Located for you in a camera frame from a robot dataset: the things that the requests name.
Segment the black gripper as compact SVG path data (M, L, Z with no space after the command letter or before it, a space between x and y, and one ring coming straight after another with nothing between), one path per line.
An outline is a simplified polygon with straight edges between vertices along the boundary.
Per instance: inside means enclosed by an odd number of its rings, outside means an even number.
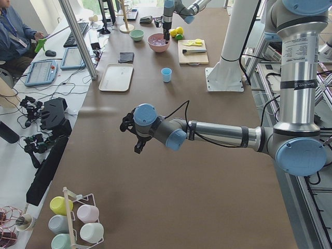
M169 42L170 40L170 33L169 33L169 29L171 28L171 23L170 22L165 22L163 24L163 38L165 40L166 43Z
M148 133L137 133L136 137L138 139L137 144L134 147L134 152L140 154L145 146L145 142L151 140L151 136Z

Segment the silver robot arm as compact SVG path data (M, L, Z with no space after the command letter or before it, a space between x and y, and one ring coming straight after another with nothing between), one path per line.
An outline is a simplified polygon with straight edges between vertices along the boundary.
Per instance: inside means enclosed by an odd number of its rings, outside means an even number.
M131 113L135 151L157 139L178 150L184 140L202 139L230 148L252 148L270 155L286 173L309 176L331 164L331 144L314 123L318 36L327 26L331 1L276 1L267 12L266 31L282 39L280 114L272 128L167 120L150 104Z
M161 17L163 37L165 42L170 40L169 30L172 28L173 14L178 14L187 24L191 24L198 14L210 0L197 0L186 7L181 0L166 0L164 1L163 14Z

